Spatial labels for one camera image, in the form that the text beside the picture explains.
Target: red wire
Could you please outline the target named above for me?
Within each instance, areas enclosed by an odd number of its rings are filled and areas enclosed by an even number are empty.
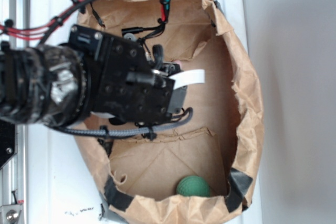
[[[65,14],[70,8],[73,6],[70,6],[68,9],[66,9],[64,12],[62,12],[59,16],[62,16]],[[161,8],[161,16],[162,20],[166,20],[166,16],[164,13],[164,7]],[[42,39],[42,37],[30,37],[30,36],[36,36],[36,35],[43,35],[47,30],[46,28],[49,28],[51,25],[53,25],[56,22],[56,20],[52,19],[44,26],[36,27],[36,28],[30,28],[30,29],[17,29],[13,27],[5,27],[3,25],[0,25],[0,30],[4,31],[7,30],[7,34],[16,38],[24,39],[24,40],[37,40]]]

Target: white tape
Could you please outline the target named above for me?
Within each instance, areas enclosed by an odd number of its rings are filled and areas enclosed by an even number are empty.
[[[205,83],[205,71],[204,69],[193,69],[174,74],[169,78],[175,80],[174,89],[178,89],[190,84]]]

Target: black cable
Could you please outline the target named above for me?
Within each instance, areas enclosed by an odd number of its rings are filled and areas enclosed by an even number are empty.
[[[82,7],[85,7],[87,4],[93,2],[95,0],[83,0],[82,2],[79,2],[78,4],[74,4],[72,8],[70,8],[66,13],[61,15],[60,17],[57,17],[57,22],[53,23],[48,31],[44,34],[43,38],[40,40],[39,44],[43,44],[47,41],[47,39],[50,37],[50,35],[55,31],[55,29],[59,26],[59,23],[63,22],[66,18],[68,18],[71,14],[73,14],[78,9],[81,9]]]

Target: wire bundle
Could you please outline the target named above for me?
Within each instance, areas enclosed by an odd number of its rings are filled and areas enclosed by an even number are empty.
[[[95,0],[72,0],[73,5],[67,8],[65,11],[63,11],[58,16],[54,17],[52,20],[50,20],[47,24],[35,28],[28,28],[28,29],[17,29],[13,27],[13,22],[9,22],[10,25],[6,24],[1,25],[0,24],[0,30],[2,31],[1,34],[7,34],[16,38],[20,38],[23,40],[40,40],[39,44],[45,43],[46,40],[49,38],[49,36],[57,30],[60,26],[63,25],[63,23],[78,9],[83,9],[87,4],[92,3]],[[161,0],[162,4],[162,17],[160,19],[160,22],[165,24],[168,20],[169,15],[169,2],[170,0]],[[159,25],[158,27],[155,27],[158,31],[153,31],[149,35],[145,37],[151,38],[154,36],[157,36],[161,34],[164,30],[162,29],[163,25]]]

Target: black tape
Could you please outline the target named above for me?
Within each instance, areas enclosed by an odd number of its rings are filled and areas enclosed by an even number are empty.
[[[134,197],[118,191],[112,177],[109,177],[104,189],[107,203],[121,211],[126,211],[134,199]]]
[[[253,178],[237,169],[231,168],[229,175],[230,193],[225,198],[226,207],[229,212],[236,210],[240,206],[252,182]]]

